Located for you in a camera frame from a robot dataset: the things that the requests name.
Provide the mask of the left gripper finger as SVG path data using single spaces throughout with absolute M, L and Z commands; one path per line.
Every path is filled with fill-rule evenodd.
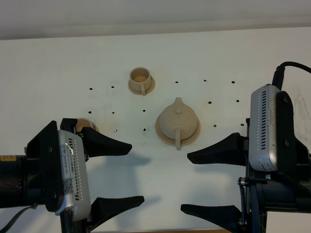
M 120 199 L 96 198 L 91 205 L 91 221 L 88 223 L 92 231 L 113 217 L 136 207 L 145 201 L 144 196 Z
M 82 138 L 86 158 L 127 155 L 132 145 L 109 138 L 91 127 L 83 127 L 76 133 Z

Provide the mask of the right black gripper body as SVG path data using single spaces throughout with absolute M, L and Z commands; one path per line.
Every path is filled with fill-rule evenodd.
M 276 96 L 276 147 L 277 171 L 252 169 L 247 155 L 246 176 L 238 179 L 242 204 L 239 224 L 245 233 L 265 232 L 269 211 L 311 211 L 311 156 L 295 137 L 294 108 L 284 91 Z

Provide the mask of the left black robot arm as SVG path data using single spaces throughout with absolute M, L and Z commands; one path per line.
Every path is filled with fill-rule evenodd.
M 91 201 L 86 162 L 127 155 L 132 146 L 99 133 L 86 118 L 51 121 L 25 147 L 24 155 L 0 158 L 0 206 L 24 213 L 45 205 L 60 216 L 64 233 L 89 233 L 109 219 L 140 206 L 144 197 Z

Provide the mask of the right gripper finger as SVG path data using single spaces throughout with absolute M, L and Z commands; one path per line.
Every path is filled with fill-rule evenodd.
M 181 211 L 216 224 L 232 233 L 244 233 L 245 227 L 240 225 L 241 211 L 234 205 L 230 206 L 198 206 L 182 204 Z
M 248 137 L 232 133 L 220 142 L 207 148 L 190 152 L 187 158 L 193 164 L 228 164 L 246 166 L 245 151 Z

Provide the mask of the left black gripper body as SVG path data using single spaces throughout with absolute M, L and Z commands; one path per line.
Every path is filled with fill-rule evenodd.
M 64 200 L 58 131 L 65 130 L 76 134 L 76 123 L 77 119 L 65 118 L 61 122 L 61 127 L 58 128 L 57 123 L 51 121 L 26 147 L 27 161 L 38 163 L 34 181 L 38 182 L 43 204 L 47 211 L 54 214 Z M 68 210 L 57 216 L 61 219 L 64 233 L 92 232 L 88 225 L 91 221 L 91 214 L 79 221 L 73 221 L 72 214 Z

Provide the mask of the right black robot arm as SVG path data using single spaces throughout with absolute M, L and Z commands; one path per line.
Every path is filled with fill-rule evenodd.
M 181 211 L 212 222 L 232 233 L 263 233 L 267 213 L 311 211 L 311 156 L 294 135 L 294 111 L 289 95 L 276 96 L 277 171 L 256 171 L 250 165 L 251 138 L 233 133 L 205 149 L 191 152 L 194 164 L 244 166 L 238 179 L 241 207 L 183 204 Z

